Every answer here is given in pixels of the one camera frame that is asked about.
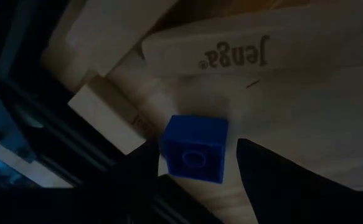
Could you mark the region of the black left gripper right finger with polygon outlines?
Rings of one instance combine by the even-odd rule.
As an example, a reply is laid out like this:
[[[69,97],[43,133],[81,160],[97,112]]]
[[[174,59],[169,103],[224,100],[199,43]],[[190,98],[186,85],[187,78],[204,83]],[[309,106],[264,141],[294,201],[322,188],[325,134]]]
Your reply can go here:
[[[363,191],[334,182],[252,142],[237,162],[259,224],[363,224]]]

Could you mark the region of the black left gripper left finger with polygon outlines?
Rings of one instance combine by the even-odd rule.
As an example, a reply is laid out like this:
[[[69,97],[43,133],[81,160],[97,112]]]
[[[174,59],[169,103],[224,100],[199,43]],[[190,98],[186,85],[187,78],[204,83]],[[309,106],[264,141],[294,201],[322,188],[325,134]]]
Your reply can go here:
[[[74,188],[0,189],[0,224],[118,224],[151,219],[159,146],[146,141]]]

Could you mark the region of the blue small brick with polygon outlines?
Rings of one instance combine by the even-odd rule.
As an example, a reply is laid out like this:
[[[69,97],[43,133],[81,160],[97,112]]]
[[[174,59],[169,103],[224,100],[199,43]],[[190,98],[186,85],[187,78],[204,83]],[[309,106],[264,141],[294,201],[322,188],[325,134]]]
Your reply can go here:
[[[171,116],[161,139],[169,174],[221,184],[228,126],[223,118]]]

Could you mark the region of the wooden block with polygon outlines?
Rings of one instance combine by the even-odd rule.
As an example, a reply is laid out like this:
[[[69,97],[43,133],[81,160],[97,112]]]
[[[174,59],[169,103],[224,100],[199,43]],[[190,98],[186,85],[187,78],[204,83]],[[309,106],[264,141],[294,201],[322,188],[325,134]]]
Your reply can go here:
[[[124,154],[156,134],[145,115],[101,76],[84,84],[68,105]]]
[[[193,22],[150,35],[142,49],[163,76],[363,65],[363,2]]]
[[[110,73],[178,0],[70,0],[41,64],[70,91]]]

